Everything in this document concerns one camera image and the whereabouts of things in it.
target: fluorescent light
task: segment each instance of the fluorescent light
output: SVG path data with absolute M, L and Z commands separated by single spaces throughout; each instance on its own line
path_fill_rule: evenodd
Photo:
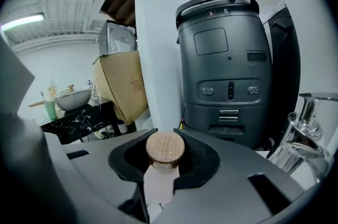
M 4 32 L 4 31 L 7 31 L 7 30 L 9 30 L 13 27 L 20 26 L 20 25 L 27 24 L 27 23 L 36 22 L 36 21 L 41 21 L 43 19 L 44 19 L 43 14 L 23 17 L 23 18 L 13 20 L 13 21 L 10 21 L 10 22 L 2 25 L 1 30 Z

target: black table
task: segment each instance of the black table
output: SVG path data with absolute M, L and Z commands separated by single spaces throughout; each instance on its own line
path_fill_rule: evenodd
M 85 105 L 65 112 L 63 117 L 41 126 L 44 132 L 54 133 L 61 144 L 69 144 L 86 137 L 108 125 L 112 125 L 116 136 L 121 135 L 113 103 L 101 98 L 100 105 Z

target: wooden cap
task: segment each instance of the wooden cap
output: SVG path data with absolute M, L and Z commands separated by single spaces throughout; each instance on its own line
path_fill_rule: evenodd
M 146 151 L 151 160 L 161 164 L 172 164 L 184 153 L 184 141 L 175 132 L 158 131 L 146 143 Z
M 69 89 L 69 91 L 74 91 L 74 84 L 68 85 L 67 88 Z

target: bottle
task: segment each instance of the bottle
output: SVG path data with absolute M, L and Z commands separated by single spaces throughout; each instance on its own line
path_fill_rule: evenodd
M 304 98 L 302 112 L 293 112 L 287 116 L 283 138 L 267 158 L 288 174 L 292 174 L 306 162 L 314 181 L 320 183 L 330 171 L 334 158 L 316 141 L 323 136 L 322 127 L 315 119 L 316 109 L 320 100 L 338 102 L 338 94 L 318 92 L 299 96 Z
M 118 128 L 120 129 L 121 134 L 128 132 L 128 127 L 127 127 L 127 125 L 125 124 L 124 121 L 117 120 L 117 125 L 118 125 Z
M 179 160 L 185 145 L 177 133 L 157 131 L 149 136 L 145 149 L 150 166 L 144 174 L 144 197 L 149 217 L 155 219 L 173 199 L 174 180 L 180 177 Z
M 58 95 L 58 86 L 55 84 L 53 79 L 51 79 L 51 83 L 49 84 L 47 88 L 48 92 L 48 100 L 53 101 L 54 97 Z
M 91 80 L 87 80 L 86 83 L 89 86 L 89 89 L 93 89 L 93 82 Z

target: white column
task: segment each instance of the white column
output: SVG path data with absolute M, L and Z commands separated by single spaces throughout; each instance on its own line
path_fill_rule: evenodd
M 173 130 L 183 110 L 182 67 L 175 11 L 189 0 L 135 0 L 142 73 L 153 125 Z

